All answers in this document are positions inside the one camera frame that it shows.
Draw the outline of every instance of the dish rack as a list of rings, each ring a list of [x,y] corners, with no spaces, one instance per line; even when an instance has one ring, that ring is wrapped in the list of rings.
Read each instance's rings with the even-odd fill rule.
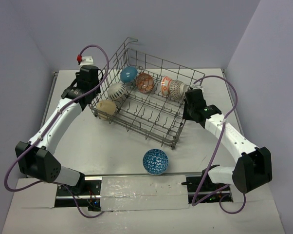
[[[161,80],[164,76],[180,80],[189,87],[204,73],[184,67],[182,65],[148,55],[130,47],[139,46],[138,40],[127,38],[110,59],[108,76],[101,86],[101,93],[89,105],[95,117],[106,118],[109,123],[116,123],[142,134],[145,139],[155,140],[161,145],[175,149],[180,134],[184,128],[182,119],[184,97],[174,101],[171,96],[161,93]],[[135,67],[139,73],[147,73],[154,79],[154,87],[150,93],[139,92],[135,82],[126,83],[127,93],[119,100],[114,100],[116,111],[114,115],[96,109],[96,104],[108,96],[111,84],[119,83],[121,71],[127,67]]]

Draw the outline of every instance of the gray wall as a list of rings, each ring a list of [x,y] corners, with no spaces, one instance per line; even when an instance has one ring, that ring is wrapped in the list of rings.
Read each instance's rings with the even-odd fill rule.
[[[11,2],[54,69],[76,69],[76,56],[87,44],[99,44],[111,57],[128,36],[152,55],[195,68],[225,68],[259,0]],[[94,59],[104,65],[103,56]]]
[[[0,233],[13,193],[3,178],[15,146],[38,129],[51,85],[51,71],[12,4],[0,0]],[[15,187],[18,170],[10,178]]]
[[[293,0],[262,0],[227,69],[246,136],[272,152],[270,184],[293,234]]]

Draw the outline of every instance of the orange bowl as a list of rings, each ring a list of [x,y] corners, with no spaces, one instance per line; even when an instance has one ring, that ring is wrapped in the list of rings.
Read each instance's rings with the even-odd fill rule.
[[[141,73],[136,78],[136,86],[141,93],[149,93],[154,87],[154,80],[149,74]]]

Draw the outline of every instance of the cable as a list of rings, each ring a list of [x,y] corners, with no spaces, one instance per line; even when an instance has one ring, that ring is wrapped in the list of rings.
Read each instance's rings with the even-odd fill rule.
[[[50,123],[48,124],[48,126],[46,127],[46,129],[42,132],[41,136],[40,136],[40,139],[37,139],[32,145],[30,145],[30,147],[25,150],[16,160],[15,162],[8,168],[7,172],[6,172],[6,175],[5,175],[5,178],[4,178],[4,186],[5,188],[10,191],[10,192],[19,192],[19,191],[22,191],[24,189],[27,189],[27,188],[30,188],[32,187],[33,185],[36,185],[38,183],[41,183],[42,181],[39,180],[39,181],[36,181],[32,184],[29,184],[23,188],[19,188],[19,189],[12,189],[9,187],[8,185],[8,178],[9,178],[9,175],[12,171],[12,169],[14,168],[14,166],[30,151],[32,150],[38,143],[41,139],[44,138],[44,136],[47,134],[47,132],[50,130],[50,128],[53,126],[53,124],[56,122],[56,120],[59,118],[59,116],[61,115],[61,113],[68,107],[70,106],[72,103],[76,102],[77,100],[83,98],[84,96],[87,96],[88,94],[92,93],[93,91],[95,91],[96,89],[98,89],[100,87],[100,85],[104,82],[104,80],[107,78],[108,76],[108,70],[109,70],[109,58],[108,58],[108,55],[107,53],[98,45],[88,45],[86,46],[84,49],[82,49],[82,51],[80,52],[80,56],[82,55],[82,53],[89,47],[96,47],[98,48],[99,50],[101,50],[101,52],[103,53],[103,55],[105,56],[106,58],[106,61],[107,61],[107,65],[106,65],[106,72],[105,74],[103,75],[103,78],[100,80],[100,82],[98,83],[97,86],[95,86],[93,89],[89,90],[88,92],[82,94],[81,96],[79,97],[76,97],[74,98],[73,100],[69,101],[67,104],[65,104],[58,113],[56,113],[55,117],[50,121]]]
[[[231,110],[230,110],[230,111],[224,116],[224,119],[227,119],[227,117],[228,117],[228,116],[229,116],[229,115],[230,115],[230,114],[236,109],[236,106],[237,106],[237,104],[238,104],[238,94],[237,94],[235,88],[233,87],[233,85],[232,85],[229,81],[227,81],[226,79],[224,79],[224,78],[222,78],[222,77],[220,77],[220,76],[205,76],[205,77],[202,77],[202,78],[196,80],[196,81],[194,82],[194,84],[196,84],[196,83],[199,82],[199,81],[203,81],[203,80],[206,79],[206,78],[211,78],[211,77],[219,78],[219,79],[224,80],[224,82],[226,82],[226,83],[232,88],[232,90],[233,90],[233,92],[234,92],[234,95],[235,95],[235,103],[234,103],[233,108],[232,108],[232,109],[231,109]],[[219,139],[218,139],[217,144],[216,144],[216,147],[215,147],[215,149],[214,149],[214,152],[213,152],[213,154],[212,154],[212,156],[211,156],[211,158],[210,158],[210,161],[209,161],[208,166],[207,166],[207,168],[206,168],[206,170],[205,170],[205,173],[204,173],[204,175],[203,175],[203,177],[202,177],[202,179],[201,179],[201,181],[200,181],[200,184],[199,184],[199,186],[197,187],[197,190],[196,190],[196,192],[195,192],[195,194],[194,194],[194,197],[193,197],[193,199],[192,199],[192,203],[191,203],[192,206],[196,206],[197,204],[201,203],[203,200],[205,200],[206,198],[208,198],[208,197],[210,197],[211,195],[215,194],[216,192],[221,191],[221,190],[223,190],[223,189],[229,187],[229,185],[223,186],[222,188],[217,189],[217,190],[211,192],[210,194],[206,195],[205,197],[203,197],[203,198],[201,198],[200,200],[198,200],[197,202],[195,202],[195,200],[196,200],[196,198],[197,198],[197,196],[198,196],[198,194],[199,194],[199,192],[200,192],[200,190],[201,190],[201,187],[202,187],[202,185],[203,185],[203,183],[204,183],[204,181],[205,181],[205,179],[206,179],[206,177],[207,177],[207,175],[208,175],[208,171],[210,170],[211,164],[213,163],[213,161],[214,161],[214,159],[215,159],[216,153],[217,153],[218,148],[219,148],[220,143],[221,143],[221,139],[222,139],[223,134],[224,134],[225,124],[226,124],[226,123],[225,123],[225,121],[224,121],[224,122],[223,122],[223,125],[222,125],[222,130],[221,130],[221,133],[220,133]],[[246,196],[245,196],[245,194],[243,194],[243,195],[244,195],[244,203],[243,203],[241,209],[239,209],[238,211],[236,211],[236,212],[228,212],[228,211],[226,211],[226,210],[222,207],[222,205],[221,205],[221,201],[222,201],[222,199],[223,199],[225,196],[223,196],[223,197],[220,199],[220,202],[219,202],[221,209],[222,209],[223,211],[225,211],[226,213],[228,213],[228,214],[237,214],[237,213],[241,212],[241,211],[243,210],[243,208],[245,207],[245,204],[246,204]]]
[[[100,215],[102,215],[102,214],[104,213],[104,211],[102,211],[100,214],[97,214],[97,215],[95,215],[95,216],[89,216],[89,215],[84,214],[84,213],[81,211],[81,209],[80,209],[80,207],[79,207],[79,205],[78,205],[78,203],[77,203],[77,200],[76,200],[74,194],[69,190],[69,188],[68,188],[66,185],[61,184],[61,186],[63,186],[64,188],[66,188],[66,189],[69,191],[69,193],[70,193],[71,196],[73,197],[74,203],[75,203],[75,205],[76,205],[78,211],[79,211],[80,214],[81,214],[82,216],[84,216],[85,218],[97,218],[97,217],[99,217]]]

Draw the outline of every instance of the metal wire dish rack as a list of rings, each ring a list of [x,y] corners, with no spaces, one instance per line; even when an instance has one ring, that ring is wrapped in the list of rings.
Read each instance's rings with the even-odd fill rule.
[[[164,76],[180,80],[189,87],[193,82],[205,76],[204,73],[185,66],[137,51],[129,46],[139,46],[137,39],[127,38],[110,59],[110,70],[101,86],[101,93],[89,105],[95,117],[105,118],[142,134],[145,139],[155,140],[161,145],[175,149],[185,125],[182,119],[184,97],[174,101],[171,96],[161,93],[161,80]],[[139,73],[147,73],[154,79],[154,87],[149,93],[141,93],[135,82],[126,83],[127,93],[113,102],[117,106],[114,115],[96,109],[96,104],[108,96],[109,86],[121,82],[120,73],[127,67],[135,67]]]

